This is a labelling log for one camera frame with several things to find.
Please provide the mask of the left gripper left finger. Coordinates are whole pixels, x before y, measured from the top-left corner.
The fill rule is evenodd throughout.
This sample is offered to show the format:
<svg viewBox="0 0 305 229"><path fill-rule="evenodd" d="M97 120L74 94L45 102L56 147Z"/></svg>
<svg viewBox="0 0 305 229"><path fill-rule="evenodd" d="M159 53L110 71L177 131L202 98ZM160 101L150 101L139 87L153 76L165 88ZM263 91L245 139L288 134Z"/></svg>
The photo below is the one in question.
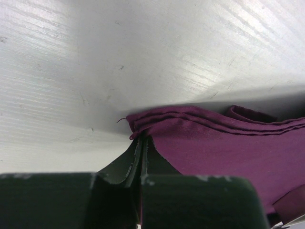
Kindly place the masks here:
<svg viewBox="0 0 305 229"><path fill-rule="evenodd" d="M142 140L134 139L127 150L98 172L98 176L110 185L131 185L136 177L142 156Z"/></svg>

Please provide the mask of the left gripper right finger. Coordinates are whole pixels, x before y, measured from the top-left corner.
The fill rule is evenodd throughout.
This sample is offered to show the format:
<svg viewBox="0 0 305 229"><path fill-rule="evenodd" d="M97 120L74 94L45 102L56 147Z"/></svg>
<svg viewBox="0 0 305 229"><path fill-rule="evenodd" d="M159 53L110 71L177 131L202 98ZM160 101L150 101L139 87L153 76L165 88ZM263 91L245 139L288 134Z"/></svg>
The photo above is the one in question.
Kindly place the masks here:
<svg viewBox="0 0 305 229"><path fill-rule="evenodd" d="M142 148L141 176L182 176L156 149L151 136L146 137Z"/></svg>

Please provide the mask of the purple surgical cloth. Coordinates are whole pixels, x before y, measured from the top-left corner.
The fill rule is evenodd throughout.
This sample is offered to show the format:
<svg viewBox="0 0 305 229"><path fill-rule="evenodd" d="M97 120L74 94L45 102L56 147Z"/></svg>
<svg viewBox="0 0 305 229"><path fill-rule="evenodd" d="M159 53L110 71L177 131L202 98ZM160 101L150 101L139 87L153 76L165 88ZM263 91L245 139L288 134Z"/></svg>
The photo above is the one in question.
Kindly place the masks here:
<svg viewBox="0 0 305 229"><path fill-rule="evenodd" d="M184 175L231 175L255 187L272 224L305 214L305 120L231 106L219 114L196 106L154 108L126 117L131 139L152 137Z"/></svg>

